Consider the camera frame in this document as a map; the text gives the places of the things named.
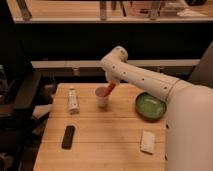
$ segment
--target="wooden tabletop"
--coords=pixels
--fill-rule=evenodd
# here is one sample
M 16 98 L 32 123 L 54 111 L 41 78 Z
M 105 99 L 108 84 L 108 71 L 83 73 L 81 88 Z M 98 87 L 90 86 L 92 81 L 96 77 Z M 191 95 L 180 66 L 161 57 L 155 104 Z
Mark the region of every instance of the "wooden tabletop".
M 99 22 L 100 21 L 100 2 L 99 1 L 48 1 L 48 0 L 25 0 L 29 11 L 32 14 L 31 22 Z M 24 22 L 20 8 L 16 0 L 7 0 L 10 11 L 15 22 Z M 144 22 L 148 18 L 141 15 L 136 15 L 131 8 L 130 3 L 123 2 L 126 16 L 122 11 L 121 5 L 117 2 L 116 9 L 111 7 L 112 1 L 107 1 L 106 16 L 107 21 L 116 22 Z M 204 14 L 201 19 L 211 19 L 213 17 L 213 0 L 207 0 L 204 5 L 188 6 L 187 9 Z M 159 19 L 195 19 L 196 17 L 178 17 L 177 15 L 162 15 Z
M 68 90 L 74 86 L 80 112 L 68 111 Z M 95 89 L 107 84 L 63 83 L 58 86 L 35 171 L 163 171 L 165 162 L 165 117 L 150 123 L 135 111 L 136 96 L 141 89 L 127 83 L 117 86 L 108 106 L 97 106 Z M 63 150 L 61 142 L 66 125 L 76 130 L 71 150 Z M 140 151 L 142 131 L 155 134 L 153 155 Z

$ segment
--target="paper cup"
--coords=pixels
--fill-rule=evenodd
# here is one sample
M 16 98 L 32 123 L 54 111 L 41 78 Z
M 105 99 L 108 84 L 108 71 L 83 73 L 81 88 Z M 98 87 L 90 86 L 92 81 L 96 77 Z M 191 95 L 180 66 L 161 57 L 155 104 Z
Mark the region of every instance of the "paper cup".
M 109 96 L 105 96 L 105 97 L 100 96 L 100 95 L 101 95 L 101 92 L 102 92 L 104 89 L 106 89 L 106 87 L 98 87 L 98 88 L 95 90 L 97 105 L 98 105 L 98 107 L 101 107 L 101 108 L 106 107 L 107 104 L 108 104 L 108 101 L 109 101 Z

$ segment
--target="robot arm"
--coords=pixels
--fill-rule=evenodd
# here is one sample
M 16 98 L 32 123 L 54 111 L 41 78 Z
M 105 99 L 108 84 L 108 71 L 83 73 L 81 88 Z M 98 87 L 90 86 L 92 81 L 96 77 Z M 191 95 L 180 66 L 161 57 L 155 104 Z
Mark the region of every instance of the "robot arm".
M 127 58 L 127 51 L 117 46 L 101 60 L 108 82 L 118 83 L 120 79 L 125 80 L 165 102 L 170 99 L 169 95 L 173 94 L 174 90 L 191 85 L 179 78 L 129 65 L 125 63 Z
M 101 60 L 108 82 L 123 79 L 167 103 L 166 171 L 213 170 L 213 90 L 131 66 L 114 48 Z

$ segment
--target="bowl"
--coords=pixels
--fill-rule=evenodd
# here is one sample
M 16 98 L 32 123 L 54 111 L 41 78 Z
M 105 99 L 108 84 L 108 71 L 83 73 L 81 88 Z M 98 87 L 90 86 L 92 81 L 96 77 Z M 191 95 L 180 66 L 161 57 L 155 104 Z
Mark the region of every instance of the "bowl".
M 166 103 L 156 97 L 143 92 L 135 100 L 136 111 L 145 119 L 156 121 L 166 112 Z

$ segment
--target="remote control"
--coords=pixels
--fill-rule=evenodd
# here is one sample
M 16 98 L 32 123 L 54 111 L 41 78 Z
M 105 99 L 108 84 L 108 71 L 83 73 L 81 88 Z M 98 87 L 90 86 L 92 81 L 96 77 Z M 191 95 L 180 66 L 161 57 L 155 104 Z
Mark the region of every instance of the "remote control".
M 73 125 L 68 125 L 66 127 L 63 141 L 61 144 L 61 147 L 63 149 L 71 149 L 74 132 L 75 132 L 75 127 Z

